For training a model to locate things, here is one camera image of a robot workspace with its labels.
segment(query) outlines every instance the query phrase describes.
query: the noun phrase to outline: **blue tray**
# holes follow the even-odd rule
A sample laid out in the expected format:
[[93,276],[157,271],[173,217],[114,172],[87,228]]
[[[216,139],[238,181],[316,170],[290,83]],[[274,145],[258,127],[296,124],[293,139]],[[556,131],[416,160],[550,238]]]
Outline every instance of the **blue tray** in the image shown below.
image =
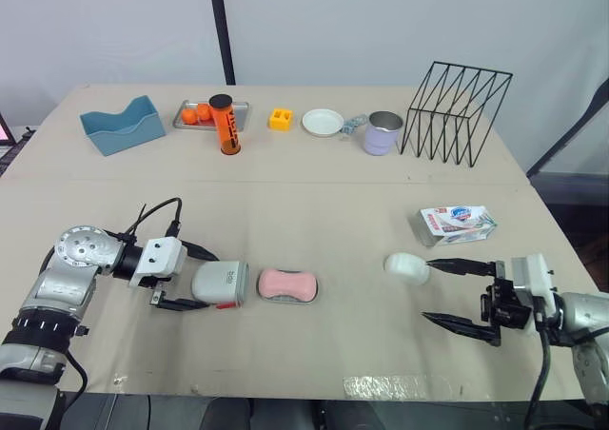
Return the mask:
[[80,120],[87,136],[105,156],[165,135],[159,113],[147,95],[133,99],[122,113],[92,111],[81,114]]

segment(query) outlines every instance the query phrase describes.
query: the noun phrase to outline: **black lid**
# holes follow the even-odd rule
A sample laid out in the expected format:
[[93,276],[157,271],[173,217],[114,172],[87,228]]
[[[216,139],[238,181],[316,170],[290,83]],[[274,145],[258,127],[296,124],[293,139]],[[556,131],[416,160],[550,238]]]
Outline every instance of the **black lid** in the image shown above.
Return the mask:
[[228,94],[216,94],[209,99],[212,108],[222,109],[232,105],[232,97]]

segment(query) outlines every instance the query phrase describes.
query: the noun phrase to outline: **orange cylinder can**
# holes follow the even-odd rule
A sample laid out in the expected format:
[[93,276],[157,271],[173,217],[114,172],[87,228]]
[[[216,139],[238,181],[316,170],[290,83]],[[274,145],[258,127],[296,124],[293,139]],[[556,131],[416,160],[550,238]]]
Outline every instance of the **orange cylinder can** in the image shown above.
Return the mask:
[[232,98],[226,94],[217,94],[209,99],[211,117],[216,126],[220,150],[224,154],[237,154],[241,150],[237,136],[235,113],[232,110]]

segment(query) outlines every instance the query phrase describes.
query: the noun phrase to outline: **table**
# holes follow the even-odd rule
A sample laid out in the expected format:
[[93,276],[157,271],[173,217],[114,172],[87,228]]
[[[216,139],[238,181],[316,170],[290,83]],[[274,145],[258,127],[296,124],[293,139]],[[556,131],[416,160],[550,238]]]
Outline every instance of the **table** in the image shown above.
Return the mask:
[[[222,155],[212,132],[168,125],[182,100],[218,91],[252,105],[236,156]],[[119,111],[144,93],[159,109],[167,137],[102,157],[77,113]],[[502,347],[494,348],[420,315],[441,311],[478,321],[489,280],[434,271],[429,283],[408,286],[382,269],[386,255],[408,251],[426,259],[504,259],[509,274],[509,258],[542,252],[560,291],[596,290],[501,139],[491,133],[477,166],[467,168],[397,153],[375,158],[358,149],[357,139],[265,127],[272,108],[293,108],[299,119],[314,107],[345,117],[377,108],[403,113],[411,95],[412,88],[76,89],[0,179],[3,211],[12,214],[0,238],[0,316],[8,328],[39,261],[64,229],[120,230],[141,203],[179,195],[181,238],[221,259],[250,263],[246,304],[173,313],[149,306],[145,289],[100,277],[84,319],[91,332],[71,345],[88,371],[88,391],[343,399],[354,396],[354,378],[392,377],[403,387],[390,398],[399,400],[528,400],[540,369],[537,338],[503,330]],[[485,242],[425,248],[407,216],[451,204],[486,205],[500,226]],[[150,218],[138,230],[140,241],[163,234],[171,216],[168,210]],[[197,265],[187,262],[176,295],[189,295]],[[262,301],[255,279],[264,267],[313,271],[318,299],[304,306]],[[60,386],[78,385],[69,369]],[[569,349],[553,348],[543,397],[580,397]]]

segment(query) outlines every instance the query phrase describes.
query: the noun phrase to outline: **black wire rack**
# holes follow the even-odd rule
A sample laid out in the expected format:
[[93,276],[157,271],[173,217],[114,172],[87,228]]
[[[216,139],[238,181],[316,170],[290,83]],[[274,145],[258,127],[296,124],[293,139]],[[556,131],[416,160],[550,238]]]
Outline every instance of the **black wire rack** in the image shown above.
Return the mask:
[[[474,166],[497,118],[512,73],[434,62],[408,107],[400,154],[440,154]],[[481,121],[486,111],[490,120]]]

